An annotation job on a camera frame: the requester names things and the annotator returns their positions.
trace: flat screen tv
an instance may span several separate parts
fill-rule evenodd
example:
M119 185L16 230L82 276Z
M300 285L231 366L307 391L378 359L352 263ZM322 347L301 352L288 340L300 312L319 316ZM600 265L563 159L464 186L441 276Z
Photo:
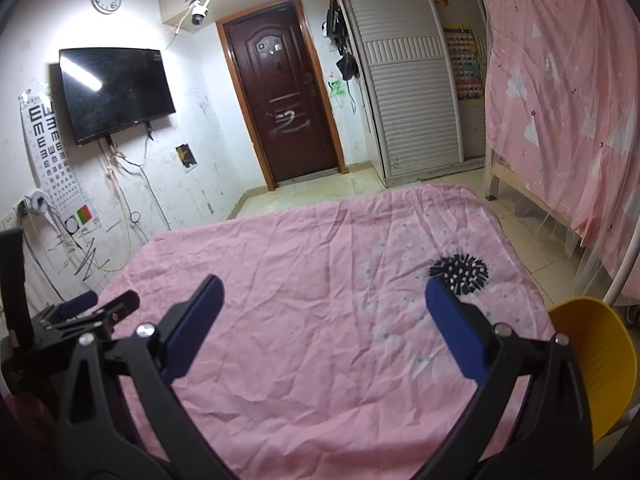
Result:
M159 50L60 50L66 108L77 144L175 113Z

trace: white surveillance camera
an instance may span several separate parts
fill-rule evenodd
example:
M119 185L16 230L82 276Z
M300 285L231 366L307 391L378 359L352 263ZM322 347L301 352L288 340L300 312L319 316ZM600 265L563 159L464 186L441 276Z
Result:
M193 23L193 25L202 25L205 16L209 12L207 6L210 1L211 0L207 0L204 4L201 4L200 0L196 0L193 3L193 9L191 9L191 23Z

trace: blue gripper pad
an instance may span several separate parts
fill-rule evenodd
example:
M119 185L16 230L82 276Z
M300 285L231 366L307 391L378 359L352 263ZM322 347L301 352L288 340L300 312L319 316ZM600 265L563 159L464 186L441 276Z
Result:
M427 310L462 374L482 384L489 375L487 347L492 337L491 324L478 308L460 303L438 278L431 278L424 297Z
M163 325L165 330L167 326L171 327L164 342L164 367L160 371L166 384L187 374L224 303L222 280L209 276L188 302L174 305L162 319L159 324L161 333ZM171 314L179 316L173 326Z
M69 319L71 317L80 316L84 311L89 310L92 306L98 304L98 295L89 290L84 294L81 294L77 298L67 301L60 305L58 314L62 319Z

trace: fluorescent tube light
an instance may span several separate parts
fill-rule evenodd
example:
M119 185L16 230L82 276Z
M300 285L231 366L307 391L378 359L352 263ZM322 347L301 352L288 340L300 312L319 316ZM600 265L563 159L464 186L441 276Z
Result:
M97 92L102 88L102 81L100 81L95 75L87 72L84 68L76 65L73 61L66 57L60 58L60 70L69 74L73 79L82 83L87 88L90 88L94 92Z

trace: brown door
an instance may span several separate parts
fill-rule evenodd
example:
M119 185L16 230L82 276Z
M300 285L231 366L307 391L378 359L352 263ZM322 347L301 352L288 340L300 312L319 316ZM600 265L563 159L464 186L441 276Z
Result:
M336 168L318 83L293 2L225 25L276 182Z

